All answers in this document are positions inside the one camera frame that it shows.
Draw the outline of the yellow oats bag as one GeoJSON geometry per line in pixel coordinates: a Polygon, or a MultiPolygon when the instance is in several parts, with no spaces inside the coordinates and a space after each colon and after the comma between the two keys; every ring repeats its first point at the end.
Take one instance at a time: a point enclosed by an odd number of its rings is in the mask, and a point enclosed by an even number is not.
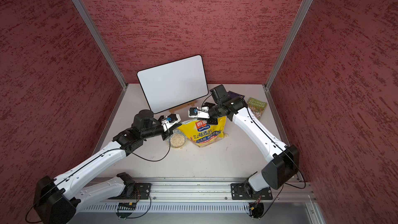
{"type": "Polygon", "coordinates": [[[184,121],[178,127],[178,130],[196,146],[205,147],[225,138],[224,128],[226,122],[226,117],[218,118],[217,124],[209,124],[207,120],[194,118],[184,121]]]}

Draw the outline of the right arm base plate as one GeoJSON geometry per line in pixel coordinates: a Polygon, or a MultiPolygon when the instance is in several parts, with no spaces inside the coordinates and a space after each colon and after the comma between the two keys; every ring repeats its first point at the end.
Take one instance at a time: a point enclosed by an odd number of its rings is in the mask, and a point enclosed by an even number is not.
{"type": "Polygon", "coordinates": [[[267,187],[260,191],[254,191],[245,183],[230,184],[231,196],[233,200],[272,200],[271,188],[267,187]]]}

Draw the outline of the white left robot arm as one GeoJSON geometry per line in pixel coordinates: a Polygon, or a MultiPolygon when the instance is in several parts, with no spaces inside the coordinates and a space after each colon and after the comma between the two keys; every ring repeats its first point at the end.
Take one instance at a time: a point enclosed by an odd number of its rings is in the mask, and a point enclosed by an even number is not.
{"type": "Polygon", "coordinates": [[[135,180],[127,173],[88,187],[87,184],[116,162],[126,158],[144,141],[155,136],[167,139],[181,125],[178,114],[154,118],[151,110],[141,110],[130,128],[117,134],[104,148],[69,171],[36,185],[33,208],[44,224],[66,224],[79,211],[109,198],[140,199],[135,180]]]}

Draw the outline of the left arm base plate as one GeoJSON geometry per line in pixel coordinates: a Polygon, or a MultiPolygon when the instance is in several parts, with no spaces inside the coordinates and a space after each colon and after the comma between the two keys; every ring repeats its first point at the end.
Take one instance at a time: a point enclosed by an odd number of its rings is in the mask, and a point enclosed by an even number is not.
{"type": "Polygon", "coordinates": [[[135,200],[136,202],[139,200],[148,200],[151,186],[151,183],[129,184],[120,195],[112,197],[110,200],[135,200]]]}

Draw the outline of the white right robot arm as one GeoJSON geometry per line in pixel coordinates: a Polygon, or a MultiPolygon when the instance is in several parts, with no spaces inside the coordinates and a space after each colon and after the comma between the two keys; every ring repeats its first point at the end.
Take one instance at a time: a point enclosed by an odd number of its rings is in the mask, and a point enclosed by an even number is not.
{"type": "Polygon", "coordinates": [[[204,106],[208,108],[210,119],[226,116],[240,127],[264,156],[266,165],[246,180],[247,191],[258,192],[268,187],[279,189],[299,172],[299,150],[294,145],[287,146],[274,136],[242,98],[216,104],[206,102],[204,106]]]}

